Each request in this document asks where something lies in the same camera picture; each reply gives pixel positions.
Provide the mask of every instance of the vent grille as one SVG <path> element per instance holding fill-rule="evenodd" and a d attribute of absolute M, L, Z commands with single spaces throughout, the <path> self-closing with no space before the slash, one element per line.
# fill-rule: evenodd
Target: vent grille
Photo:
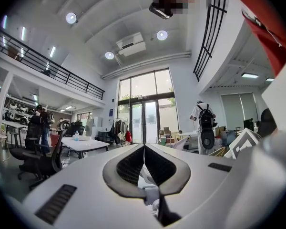
<path fill-rule="evenodd" d="M 62 185 L 35 215 L 50 225 L 53 225 L 76 189 L 76 187 L 71 185 Z"/>

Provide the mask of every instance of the white table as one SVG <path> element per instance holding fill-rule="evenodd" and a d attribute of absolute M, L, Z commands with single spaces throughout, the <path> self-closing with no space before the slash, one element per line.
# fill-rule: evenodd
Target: white table
<path fill-rule="evenodd" d="M 61 142 L 68 146 L 69 148 L 75 150 L 79 153 L 79 158 L 83 158 L 84 152 L 89 152 L 101 148 L 106 148 L 106 151 L 108 150 L 109 143 L 104 143 L 101 141 L 90 139 L 88 141 L 74 141 L 72 140 L 72 137 L 64 137 Z"/>
<path fill-rule="evenodd" d="M 13 127 L 13 132 L 15 132 L 15 128 L 18 129 L 19 143 L 20 143 L 20 147 L 22 147 L 20 130 L 23 128 L 28 128 L 28 126 L 27 125 L 21 125 L 18 122 L 7 121 L 7 120 L 2 120 L 2 124 L 6 125 L 6 127 L 5 127 L 6 136 L 8 136 L 8 127 L 9 126 Z"/>

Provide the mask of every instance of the white panel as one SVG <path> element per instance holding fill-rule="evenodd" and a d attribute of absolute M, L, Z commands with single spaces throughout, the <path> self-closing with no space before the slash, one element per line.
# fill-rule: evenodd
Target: white panel
<path fill-rule="evenodd" d="M 239 94 L 221 96 L 225 109 L 227 129 L 235 130 L 237 127 L 244 128 L 244 114 Z"/>
<path fill-rule="evenodd" d="M 254 122 L 258 121 L 257 110 L 253 94 L 252 93 L 240 94 L 240 98 L 243 104 L 245 119 L 248 120 L 253 118 Z"/>

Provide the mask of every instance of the balcony railing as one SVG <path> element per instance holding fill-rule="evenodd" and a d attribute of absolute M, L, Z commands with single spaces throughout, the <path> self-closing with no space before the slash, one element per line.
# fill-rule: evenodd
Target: balcony railing
<path fill-rule="evenodd" d="M 206 25 L 204 31 L 204 39 L 201 45 L 200 53 L 194 68 L 194 73 L 199 81 L 212 53 L 223 21 L 226 0 L 210 0 L 207 11 Z"/>
<path fill-rule="evenodd" d="M 104 90 L 66 70 L 1 30 L 0 51 L 26 66 L 51 77 L 52 79 L 98 99 L 103 99 Z"/>

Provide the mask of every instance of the stool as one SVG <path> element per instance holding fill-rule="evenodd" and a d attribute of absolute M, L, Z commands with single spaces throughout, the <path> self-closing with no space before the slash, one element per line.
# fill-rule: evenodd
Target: stool
<path fill-rule="evenodd" d="M 15 138 L 15 147 L 18 148 L 19 145 L 18 145 L 17 136 L 19 135 L 19 138 L 20 138 L 20 134 L 17 133 L 17 132 L 10 132 L 10 135 L 11 135 L 11 148 L 13 148 L 13 135 L 14 135 L 14 138 Z"/>

